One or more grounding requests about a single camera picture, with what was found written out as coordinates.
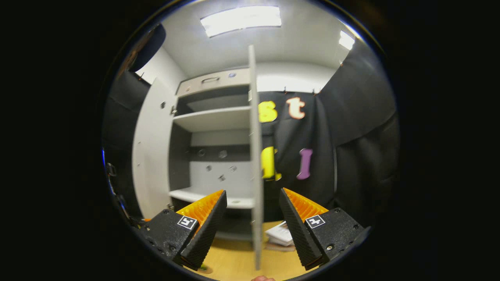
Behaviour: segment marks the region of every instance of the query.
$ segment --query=drawer handle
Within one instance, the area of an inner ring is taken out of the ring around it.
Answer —
[[[213,81],[219,81],[220,77],[217,76],[217,77],[210,77],[210,78],[207,78],[207,79],[203,79],[201,80],[201,83],[205,83],[205,82],[213,82]]]

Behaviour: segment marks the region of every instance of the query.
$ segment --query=cabinet door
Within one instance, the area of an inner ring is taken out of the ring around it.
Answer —
[[[152,219],[171,203],[168,159],[172,106],[177,106],[175,92],[156,78],[140,109],[132,147],[133,185],[145,219]]]
[[[261,168],[261,124],[259,123],[259,95],[257,94],[256,59],[254,46],[248,47],[248,65],[250,70],[250,154],[253,172],[253,199],[252,209],[252,242],[255,251],[255,269],[261,267],[262,253],[262,223],[264,218],[264,189]]]

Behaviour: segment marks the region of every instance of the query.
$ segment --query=stack of papers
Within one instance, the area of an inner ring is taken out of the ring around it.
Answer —
[[[269,237],[269,241],[265,246],[266,249],[285,252],[295,251],[294,241],[286,221],[266,230],[265,234]]]

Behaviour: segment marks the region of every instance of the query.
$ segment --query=purple letter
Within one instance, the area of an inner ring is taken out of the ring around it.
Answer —
[[[300,160],[300,173],[298,173],[297,179],[305,180],[311,175],[309,173],[309,165],[311,164],[311,155],[313,154],[313,150],[303,148],[299,153],[302,155],[302,159]]]

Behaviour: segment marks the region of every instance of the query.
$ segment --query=white shelf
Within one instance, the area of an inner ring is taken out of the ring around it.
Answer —
[[[188,113],[173,122],[189,132],[250,128],[250,106],[226,107]]]
[[[179,200],[187,202],[195,202],[201,198],[210,195],[197,193],[196,189],[193,187],[186,187],[182,189],[177,189],[170,191],[168,194]],[[252,198],[240,198],[240,197],[227,197],[227,208],[228,209],[252,209],[254,207],[254,200]]]

